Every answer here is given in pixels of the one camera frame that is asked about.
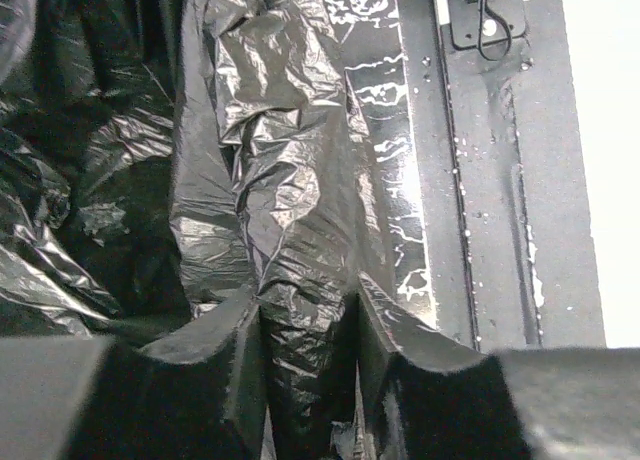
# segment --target white background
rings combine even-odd
[[[446,0],[438,7],[448,23]],[[607,344],[638,347],[640,0],[564,0],[564,9]]]

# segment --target mounting bracket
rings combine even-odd
[[[449,15],[451,17],[451,33],[453,45],[460,50],[477,48],[479,30],[479,0],[449,0]],[[521,37],[527,29],[522,0],[487,0],[487,3],[499,15],[504,17],[511,28],[513,38]],[[507,39],[504,30],[487,29],[488,34],[483,35],[485,45],[502,42]]]

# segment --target white surface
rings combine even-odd
[[[441,23],[449,22],[438,0]],[[564,0],[609,347],[640,346],[640,6]]]

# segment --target wire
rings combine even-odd
[[[504,57],[506,57],[511,51],[511,47],[513,45],[513,34],[511,33],[511,28],[509,27],[509,24],[504,19],[504,17],[499,15],[489,5],[487,5],[487,0],[479,0],[478,4],[480,8],[480,23],[478,25],[478,51],[480,52],[480,55],[482,55],[482,58],[484,58],[485,60],[488,60],[490,62],[499,62]],[[489,55],[487,55],[487,52],[485,51],[485,44],[482,41],[485,15],[495,20],[495,22],[498,23],[507,34],[507,39],[506,39],[507,45],[505,47],[504,52],[499,57],[490,57]]]

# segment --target crumpled plastic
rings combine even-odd
[[[2,2],[0,334],[143,345],[248,289],[277,458],[352,458],[358,274],[394,279],[322,0]]]

